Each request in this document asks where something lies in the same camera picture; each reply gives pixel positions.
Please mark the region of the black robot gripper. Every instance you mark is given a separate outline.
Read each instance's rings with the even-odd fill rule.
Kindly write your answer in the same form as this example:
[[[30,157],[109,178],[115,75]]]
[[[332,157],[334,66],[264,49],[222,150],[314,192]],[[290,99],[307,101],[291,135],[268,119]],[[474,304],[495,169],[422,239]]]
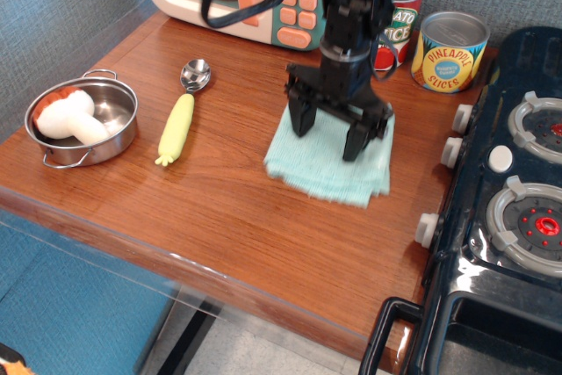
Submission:
[[[313,127],[318,110],[350,125],[342,157],[345,162],[354,162],[372,138],[386,136],[393,111],[371,88],[367,48],[343,54],[321,46],[319,67],[290,63],[286,71],[285,92],[292,130],[298,137]]]

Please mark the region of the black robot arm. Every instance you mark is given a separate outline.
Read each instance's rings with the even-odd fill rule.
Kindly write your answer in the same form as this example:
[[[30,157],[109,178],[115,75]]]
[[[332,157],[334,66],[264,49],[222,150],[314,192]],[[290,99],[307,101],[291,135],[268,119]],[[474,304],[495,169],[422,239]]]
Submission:
[[[393,113],[372,90],[378,43],[391,24],[392,0],[322,0],[325,28],[317,68],[291,63],[285,91],[292,129],[313,127],[317,111],[349,124],[342,158],[357,159],[368,143],[384,138]]]

